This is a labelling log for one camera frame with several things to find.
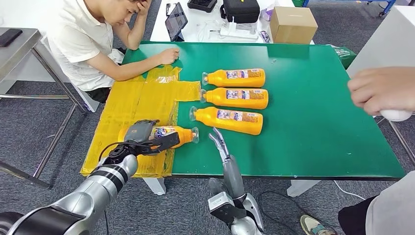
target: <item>human hand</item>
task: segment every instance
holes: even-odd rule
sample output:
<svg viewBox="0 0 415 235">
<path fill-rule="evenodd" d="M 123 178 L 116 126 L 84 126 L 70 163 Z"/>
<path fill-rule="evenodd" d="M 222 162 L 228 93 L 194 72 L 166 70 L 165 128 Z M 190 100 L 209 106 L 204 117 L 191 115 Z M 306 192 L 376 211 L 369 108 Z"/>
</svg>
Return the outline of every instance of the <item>human hand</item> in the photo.
<svg viewBox="0 0 415 235">
<path fill-rule="evenodd" d="M 142 2 L 137 2 L 137 6 L 139 8 L 138 16 L 147 16 L 150 4 L 151 0 L 143 0 Z"/>
<path fill-rule="evenodd" d="M 170 65 L 179 58 L 179 49 L 177 47 L 166 49 L 158 54 L 157 57 L 161 65 Z"/>
<path fill-rule="evenodd" d="M 369 115 L 381 110 L 415 111 L 415 67 L 362 70 L 347 86 L 353 103 Z"/>
</svg>

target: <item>yellow tape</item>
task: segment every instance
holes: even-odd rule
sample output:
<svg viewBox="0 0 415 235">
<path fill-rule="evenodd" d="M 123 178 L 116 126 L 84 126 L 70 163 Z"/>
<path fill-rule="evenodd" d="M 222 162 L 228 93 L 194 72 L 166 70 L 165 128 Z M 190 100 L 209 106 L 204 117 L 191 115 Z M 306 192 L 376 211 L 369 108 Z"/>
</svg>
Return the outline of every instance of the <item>yellow tape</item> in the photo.
<svg viewBox="0 0 415 235">
<path fill-rule="evenodd" d="M 103 148 L 118 141 L 120 130 L 138 120 L 158 119 L 158 125 L 177 125 L 178 101 L 200 99 L 200 82 L 180 82 L 181 68 L 164 66 L 126 82 L 115 82 L 108 97 L 94 138 L 81 169 L 88 175 L 96 167 Z M 106 157 L 114 149 L 103 153 Z M 171 175 L 174 150 L 169 149 L 156 156 L 138 156 L 138 170 L 133 177 L 164 177 Z"/>
</svg>

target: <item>tablet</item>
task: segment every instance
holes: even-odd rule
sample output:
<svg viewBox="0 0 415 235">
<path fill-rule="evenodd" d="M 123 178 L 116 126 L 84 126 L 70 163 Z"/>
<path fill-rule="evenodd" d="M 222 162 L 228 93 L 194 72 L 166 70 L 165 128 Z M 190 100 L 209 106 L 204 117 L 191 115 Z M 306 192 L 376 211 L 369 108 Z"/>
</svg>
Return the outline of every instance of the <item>tablet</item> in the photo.
<svg viewBox="0 0 415 235">
<path fill-rule="evenodd" d="M 167 17 L 165 24 L 169 33 L 170 41 L 176 41 L 182 29 L 187 24 L 187 18 L 184 15 L 180 2 L 176 4 L 176 7 L 173 9 L 170 16 Z"/>
</svg>

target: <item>black pants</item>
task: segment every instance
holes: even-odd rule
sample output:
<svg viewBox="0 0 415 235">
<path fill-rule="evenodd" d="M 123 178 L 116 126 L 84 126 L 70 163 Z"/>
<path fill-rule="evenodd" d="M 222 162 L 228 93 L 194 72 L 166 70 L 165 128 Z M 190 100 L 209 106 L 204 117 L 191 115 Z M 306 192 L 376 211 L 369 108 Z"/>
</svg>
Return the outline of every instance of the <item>black pants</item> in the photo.
<svg viewBox="0 0 415 235">
<path fill-rule="evenodd" d="M 366 235 L 366 213 L 375 197 L 339 211 L 339 223 L 346 235 Z"/>
<path fill-rule="evenodd" d="M 124 55 L 127 52 L 126 49 L 118 48 L 117 50 L 121 51 Z M 109 87 L 102 87 L 95 89 L 93 91 L 86 92 L 91 99 L 100 102 L 101 104 L 105 104 L 107 101 L 108 95 L 110 94 L 111 89 Z"/>
</svg>

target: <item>smartphone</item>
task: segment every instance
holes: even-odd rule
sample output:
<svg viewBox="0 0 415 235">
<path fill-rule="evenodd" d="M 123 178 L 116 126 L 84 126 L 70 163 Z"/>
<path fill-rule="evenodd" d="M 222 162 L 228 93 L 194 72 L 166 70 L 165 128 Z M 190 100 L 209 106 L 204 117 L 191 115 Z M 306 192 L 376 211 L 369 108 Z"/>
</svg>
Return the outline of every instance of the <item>smartphone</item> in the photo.
<svg viewBox="0 0 415 235">
<path fill-rule="evenodd" d="M 11 28 L 7 30 L 4 34 L 0 35 L 0 47 L 9 46 L 23 31 L 20 29 Z"/>
<path fill-rule="evenodd" d="M 170 16 L 171 12 L 173 11 L 173 9 L 176 7 L 177 3 L 168 3 L 166 4 L 166 16 Z"/>
</svg>

